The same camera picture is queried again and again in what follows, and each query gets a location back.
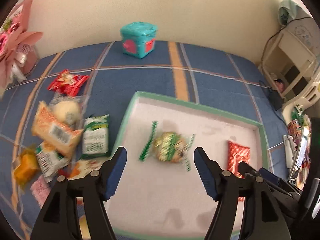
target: white tray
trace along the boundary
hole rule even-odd
[[[188,152],[191,171],[182,164],[138,160],[149,139],[152,121],[157,132],[196,134]],[[227,140],[250,147],[250,165],[268,167],[262,124],[215,108],[146,92],[133,96],[122,121],[113,152],[123,146],[127,163],[116,193],[106,209],[114,231],[139,239],[202,238],[217,202],[204,189],[193,160],[196,147],[227,168]],[[241,227],[244,202],[238,203],[234,233]]]

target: wall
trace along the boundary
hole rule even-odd
[[[133,21],[158,25],[159,40],[208,46],[258,64],[278,29],[281,0],[34,0],[30,31],[44,32],[40,57],[88,44],[120,40]]]

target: teal container lid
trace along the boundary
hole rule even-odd
[[[133,22],[123,26],[120,29],[121,33],[142,36],[155,32],[158,29],[156,25],[145,22]]]

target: teal container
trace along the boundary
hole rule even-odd
[[[120,29],[123,53],[143,58],[155,49],[158,27],[146,22],[133,22]]]

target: red checkered packet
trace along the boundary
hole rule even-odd
[[[48,90],[57,91],[74,97],[78,94],[81,86],[87,81],[87,75],[73,75],[68,69],[63,70],[49,85]]]
[[[237,177],[243,176],[238,171],[240,162],[249,164],[250,148],[240,144],[228,141],[228,170],[235,174]],[[244,197],[239,197],[238,201],[243,201]]]

